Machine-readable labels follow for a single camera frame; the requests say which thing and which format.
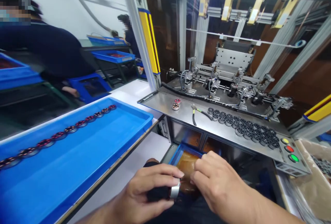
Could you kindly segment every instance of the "green button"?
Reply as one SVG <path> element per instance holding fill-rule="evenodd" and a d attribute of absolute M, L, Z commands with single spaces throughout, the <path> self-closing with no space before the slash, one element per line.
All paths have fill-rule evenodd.
<path fill-rule="evenodd" d="M 299 162 L 298 157 L 295 156 L 294 154 L 289 155 L 289 158 L 290 158 L 290 160 L 293 161 L 293 162 Z"/>

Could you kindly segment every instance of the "push button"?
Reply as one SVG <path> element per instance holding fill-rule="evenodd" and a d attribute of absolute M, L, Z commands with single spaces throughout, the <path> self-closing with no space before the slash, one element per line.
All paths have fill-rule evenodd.
<path fill-rule="evenodd" d="M 294 163 L 299 162 L 298 157 L 295 156 L 294 154 L 290 154 L 290 155 L 289 155 L 289 159 L 290 159 L 292 162 L 294 162 Z"/>
<path fill-rule="evenodd" d="M 286 139 L 286 138 L 282 138 L 282 139 L 280 139 L 280 140 L 281 140 L 281 142 L 283 142 L 285 145 L 287 145 L 288 143 L 290 143 L 289 140 Z"/>
<path fill-rule="evenodd" d="M 289 153 L 294 152 L 294 149 L 293 149 L 292 147 L 290 147 L 290 146 L 285 146 L 284 148 L 285 148 L 285 150 L 286 150 L 287 152 L 289 152 Z"/>

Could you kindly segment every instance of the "worker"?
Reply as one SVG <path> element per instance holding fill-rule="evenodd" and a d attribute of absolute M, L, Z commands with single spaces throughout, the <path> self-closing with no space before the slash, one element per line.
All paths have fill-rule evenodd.
<path fill-rule="evenodd" d="M 77 90 L 63 81 L 92 74 L 95 69 L 82 57 L 77 38 L 44 22 L 39 5 L 32 0 L 0 0 L 0 10 L 7 13 L 10 21 L 0 24 L 0 49 L 26 48 L 44 66 L 40 73 L 44 80 L 78 97 Z"/>
<path fill-rule="evenodd" d="M 191 183 L 198 187 L 210 210 L 219 217 L 219 222 L 199 220 L 194 211 L 185 219 L 174 219 L 171 216 L 177 213 L 171 211 L 173 200 L 147 202 L 147 191 L 160 186 L 176 186 L 183 176 L 177 167 L 167 164 L 142 168 L 117 196 L 76 224 L 304 223 L 245 184 L 235 170 L 213 151 L 196 161 Z"/>
<path fill-rule="evenodd" d="M 117 19 L 120 20 L 126 28 L 126 30 L 124 32 L 124 38 L 123 38 L 125 43 L 131 47 L 132 53 L 136 57 L 136 62 L 141 62 L 141 56 L 140 56 L 140 52 L 138 49 L 136 38 L 133 33 L 130 17 L 126 14 L 121 14 L 121 15 L 117 16 Z M 141 75 L 144 71 L 144 68 L 138 66 L 138 71 Z"/>

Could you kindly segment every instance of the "yellow button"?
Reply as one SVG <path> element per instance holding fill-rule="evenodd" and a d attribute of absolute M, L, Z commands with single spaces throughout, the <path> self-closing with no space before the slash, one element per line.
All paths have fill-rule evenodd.
<path fill-rule="evenodd" d="M 281 141 L 282 141 L 284 144 L 288 144 L 288 143 L 290 143 L 289 140 L 286 139 L 286 138 L 281 139 Z"/>

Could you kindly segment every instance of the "left hand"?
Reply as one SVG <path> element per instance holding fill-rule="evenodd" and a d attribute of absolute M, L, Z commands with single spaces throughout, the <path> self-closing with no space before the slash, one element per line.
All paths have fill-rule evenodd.
<path fill-rule="evenodd" d="M 173 205 L 173 200 L 147 201 L 146 192 L 161 186 L 176 186 L 184 173 L 177 167 L 159 164 L 141 168 L 109 204 L 112 223 L 140 224 L 157 217 Z"/>

